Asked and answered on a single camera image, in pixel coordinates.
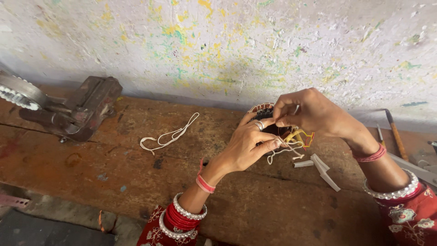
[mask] bench vise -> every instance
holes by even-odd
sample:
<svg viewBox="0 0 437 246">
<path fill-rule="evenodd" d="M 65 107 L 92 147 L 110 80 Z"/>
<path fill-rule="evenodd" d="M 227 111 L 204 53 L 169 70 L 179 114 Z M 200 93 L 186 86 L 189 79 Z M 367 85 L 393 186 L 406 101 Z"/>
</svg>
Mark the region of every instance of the bench vise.
<svg viewBox="0 0 437 246">
<path fill-rule="evenodd" d="M 113 105 L 122 89 L 116 78 L 89 76 L 69 98 L 57 98 L 26 80 L 0 75 L 0 97 L 22 107 L 22 119 L 42 125 L 62 143 L 88 141 L 105 118 L 116 115 Z"/>
</svg>

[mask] fingernail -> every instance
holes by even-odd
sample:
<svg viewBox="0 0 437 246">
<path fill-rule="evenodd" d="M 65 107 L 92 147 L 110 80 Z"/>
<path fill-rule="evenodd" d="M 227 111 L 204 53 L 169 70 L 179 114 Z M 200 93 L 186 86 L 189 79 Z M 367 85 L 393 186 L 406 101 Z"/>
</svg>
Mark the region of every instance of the fingernail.
<svg viewBox="0 0 437 246">
<path fill-rule="evenodd" d="M 281 141 L 279 141 L 278 139 L 275 140 L 275 142 L 274 142 L 274 146 L 275 146 L 275 148 L 278 148 L 279 145 L 281 145 Z"/>
</svg>

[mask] red floral fabric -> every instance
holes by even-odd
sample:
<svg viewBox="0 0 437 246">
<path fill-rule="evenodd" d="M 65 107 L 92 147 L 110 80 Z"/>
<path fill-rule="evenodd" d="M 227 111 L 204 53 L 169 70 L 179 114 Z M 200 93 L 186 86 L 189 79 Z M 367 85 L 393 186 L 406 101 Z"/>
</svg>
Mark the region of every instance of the red floral fabric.
<svg viewBox="0 0 437 246">
<path fill-rule="evenodd" d="M 382 223 L 401 246 L 437 246 L 437 197 L 424 184 L 409 199 L 381 200 Z"/>
</svg>

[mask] hand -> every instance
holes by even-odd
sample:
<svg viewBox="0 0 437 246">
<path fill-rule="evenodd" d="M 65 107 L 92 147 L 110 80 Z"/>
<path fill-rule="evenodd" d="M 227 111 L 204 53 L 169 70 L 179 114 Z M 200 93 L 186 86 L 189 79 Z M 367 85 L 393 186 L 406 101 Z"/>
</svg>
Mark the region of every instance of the hand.
<svg viewBox="0 0 437 246">
<path fill-rule="evenodd" d="M 274 106 L 273 118 L 278 127 L 295 125 L 325 136 L 341 137 L 356 155 L 373 154 L 379 149 L 361 122 L 315 88 L 281 95 Z"/>
<path fill-rule="evenodd" d="M 249 122 L 257 113 L 246 114 L 232 134 L 226 149 L 212 161 L 223 163 L 227 172 L 243 171 L 255 163 L 261 156 L 279 147 L 278 136 L 260 132 L 256 120 Z M 273 118 L 262 119 L 264 128 L 274 124 Z"/>
</svg>

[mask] woman's left hand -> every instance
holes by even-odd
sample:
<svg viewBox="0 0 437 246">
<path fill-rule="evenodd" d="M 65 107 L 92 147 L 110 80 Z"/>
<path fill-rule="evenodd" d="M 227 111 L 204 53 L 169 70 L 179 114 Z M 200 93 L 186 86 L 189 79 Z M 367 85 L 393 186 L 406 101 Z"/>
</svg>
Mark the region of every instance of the woman's left hand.
<svg viewBox="0 0 437 246">
<path fill-rule="evenodd" d="M 220 163 L 227 173 L 244 171 L 264 154 L 276 149 L 281 144 L 278 137 L 261 132 L 255 125 L 257 120 L 250 119 L 257 113 L 246 114 L 241 120 L 225 150 L 214 157 L 211 162 Z M 262 119 L 264 128 L 275 123 L 273 118 Z"/>
</svg>

